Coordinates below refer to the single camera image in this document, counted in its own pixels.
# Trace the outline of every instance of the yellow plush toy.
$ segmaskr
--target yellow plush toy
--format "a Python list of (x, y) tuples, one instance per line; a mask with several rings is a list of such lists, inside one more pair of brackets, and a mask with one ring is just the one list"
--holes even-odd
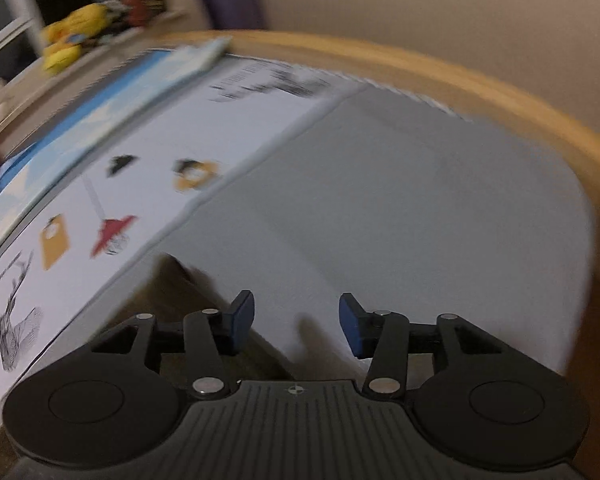
[(80, 44), (109, 26), (107, 7), (91, 4), (74, 10), (64, 20), (42, 30), (49, 46), (43, 50), (44, 70), (52, 75), (62, 72), (82, 53)]

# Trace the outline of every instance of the wooden bed frame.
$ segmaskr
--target wooden bed frame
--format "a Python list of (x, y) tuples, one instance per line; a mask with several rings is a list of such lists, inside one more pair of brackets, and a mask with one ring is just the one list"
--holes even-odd
[(516, 134), (551, 146), (580, 179), (598, 221), (591, 296), (571, 357), (568, 376), (591, 408), (589, 433), (576, 457), (600, 480), (600, 136), (544, 101), (477, 72), (401, 48), (365, 41), (252, 30), (170, 34), (162, 46), (195, 44), (231, 35), (235, 54), (277, 59), (371, 78), (425, 94), (460, 113), (490, 118)]

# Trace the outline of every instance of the beige wall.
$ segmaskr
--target beige wall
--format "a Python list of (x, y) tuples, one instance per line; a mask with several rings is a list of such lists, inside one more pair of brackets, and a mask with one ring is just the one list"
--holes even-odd
[[(600, 133), (600, 0), (263, 0), (271, 28), (395, 44), (536, 94)], [(170, 0), (206, 21), (198, 0)]]

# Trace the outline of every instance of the silver screw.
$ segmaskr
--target silver screw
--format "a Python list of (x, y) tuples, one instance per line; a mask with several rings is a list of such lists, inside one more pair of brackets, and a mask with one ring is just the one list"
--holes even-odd
[(400, 383), (391, 377), (378, 377), (369, 383), (369, 389), (376, 394), (394, 394), (400, 389)]
[(217, 377), (200, 377), (193, 381), (193, 389), (199, 394), (216, 394), (224, 388), (224, 383)]

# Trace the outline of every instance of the ridged black surface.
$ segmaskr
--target ridged black surface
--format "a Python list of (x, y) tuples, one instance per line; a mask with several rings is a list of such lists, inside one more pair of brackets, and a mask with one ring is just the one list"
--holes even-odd
[[(299, 385), (300, 394), (289, 388)], [(245, 381), (223, 400), (194, 404), (160, 446), (131, 462), (67, 471), (21, 459), (6, 480), (582, 480), (569, 465), (499, 473), (434, 449), (392, 402), (350, 381)]]

